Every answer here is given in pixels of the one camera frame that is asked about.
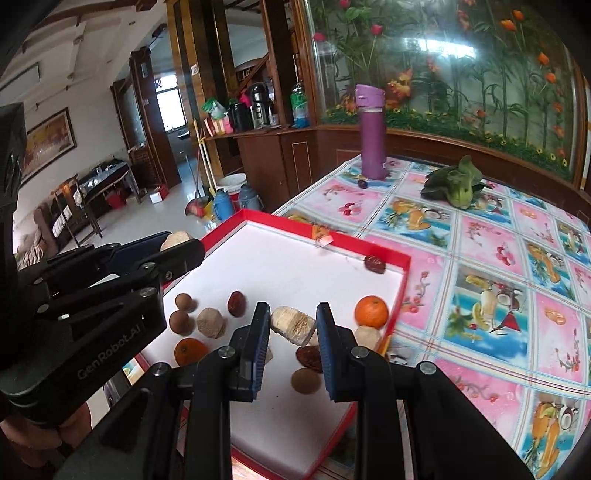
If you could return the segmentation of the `left hand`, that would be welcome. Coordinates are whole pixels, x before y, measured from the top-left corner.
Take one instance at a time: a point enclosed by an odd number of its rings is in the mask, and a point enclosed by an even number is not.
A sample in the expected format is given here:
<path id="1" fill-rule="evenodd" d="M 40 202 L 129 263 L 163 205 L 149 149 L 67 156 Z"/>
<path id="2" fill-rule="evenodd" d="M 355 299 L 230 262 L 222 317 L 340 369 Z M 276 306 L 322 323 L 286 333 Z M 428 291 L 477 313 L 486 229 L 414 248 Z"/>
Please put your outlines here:
<path id="1" fill-rule="evenodd" d="M 8 417 L 1 422 L 2 432 L 25 465 L 40 468 L 47 460 L 46 452 L 62 445 L 77 448 L 91 432 L 91 412 L 84 403 L 56 430 L 40 428 L 20 417 Z"/>

